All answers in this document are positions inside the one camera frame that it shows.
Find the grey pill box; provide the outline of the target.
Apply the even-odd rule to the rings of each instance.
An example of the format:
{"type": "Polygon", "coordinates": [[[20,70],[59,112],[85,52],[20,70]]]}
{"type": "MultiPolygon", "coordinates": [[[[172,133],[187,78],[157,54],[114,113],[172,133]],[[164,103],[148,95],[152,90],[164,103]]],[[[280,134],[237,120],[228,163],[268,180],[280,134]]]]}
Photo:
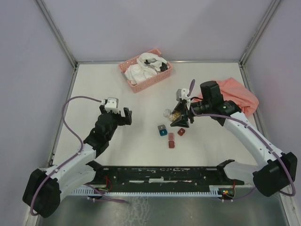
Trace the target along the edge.
{"type": "Polygon", "coordinates": [[[163,130],[163,129],[165,129],[166,127],[165,127],[165,125],[164,124],[162,124],[162,125],[158,125],[158,130],[163,130]]]}

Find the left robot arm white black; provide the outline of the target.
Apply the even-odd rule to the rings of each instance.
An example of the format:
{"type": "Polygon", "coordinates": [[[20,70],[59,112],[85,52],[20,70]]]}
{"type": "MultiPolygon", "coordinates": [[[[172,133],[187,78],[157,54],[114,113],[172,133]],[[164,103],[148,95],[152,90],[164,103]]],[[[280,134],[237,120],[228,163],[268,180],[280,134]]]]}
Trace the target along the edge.
{"type": "Polygon", "coordinates": [[[80,141],[80,148],[75,154],[60,164],[31,173],[23,202],[29,206],[32,216],[47,218],[67,195],[80,186],[103,181],[104,172],[95,159],[108,148],[117,127],[131,125],[132,111],[124,108],[124,114],[102,109],[94,128],[80,141]]]}

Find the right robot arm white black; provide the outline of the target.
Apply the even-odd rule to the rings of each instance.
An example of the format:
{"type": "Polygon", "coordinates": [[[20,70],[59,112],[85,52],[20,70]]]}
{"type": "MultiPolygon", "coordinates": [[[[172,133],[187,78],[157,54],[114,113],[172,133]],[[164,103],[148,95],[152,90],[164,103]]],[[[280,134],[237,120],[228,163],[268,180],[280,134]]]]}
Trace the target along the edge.
{"type": "Polygon", "coordinates": [[[188,128],[195,117],[211,117],[230,131],[257,163],[254,166],[231,161],[216,172],[216,180],[221,184],[227,184],[232,179],[241,180],[253,185],[266,197],[277,192],[295,196],[297,157],[274,146],[249,122],[235,102],[224,100],[217,82],[200,84],[201,98],[191,96],[194,84],[192,81],[189,89],[177,90],[178,104],[173,112],[179,113],[179,116],[171,126],[188,128]]]}

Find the glass pill bottle yellow pills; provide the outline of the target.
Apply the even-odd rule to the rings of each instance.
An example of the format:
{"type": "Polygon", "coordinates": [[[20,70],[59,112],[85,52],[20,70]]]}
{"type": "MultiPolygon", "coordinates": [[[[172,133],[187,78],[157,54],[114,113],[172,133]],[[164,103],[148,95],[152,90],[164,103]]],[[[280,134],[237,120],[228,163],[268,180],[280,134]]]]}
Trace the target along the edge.
{"type": "Polygon", "coordinates": [[[177,111],[172,111],[170,109],[166,109],[164,111],[163,115],[165,118],[169,119],[171,122],[174,122],[181,116],[181,113],[177,112],[177,111]]]}

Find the teal pill box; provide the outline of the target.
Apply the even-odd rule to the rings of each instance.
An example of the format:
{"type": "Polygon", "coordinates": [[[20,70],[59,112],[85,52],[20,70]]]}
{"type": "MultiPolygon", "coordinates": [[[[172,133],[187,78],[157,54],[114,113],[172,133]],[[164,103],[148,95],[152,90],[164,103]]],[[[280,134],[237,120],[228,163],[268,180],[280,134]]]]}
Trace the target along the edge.
{"type": "Polygon", "coordinates": [[[166,136],[167,135],[167,130],[166,129],[161,129],[159,130],[159,133],[161,136],[166,136]]]}

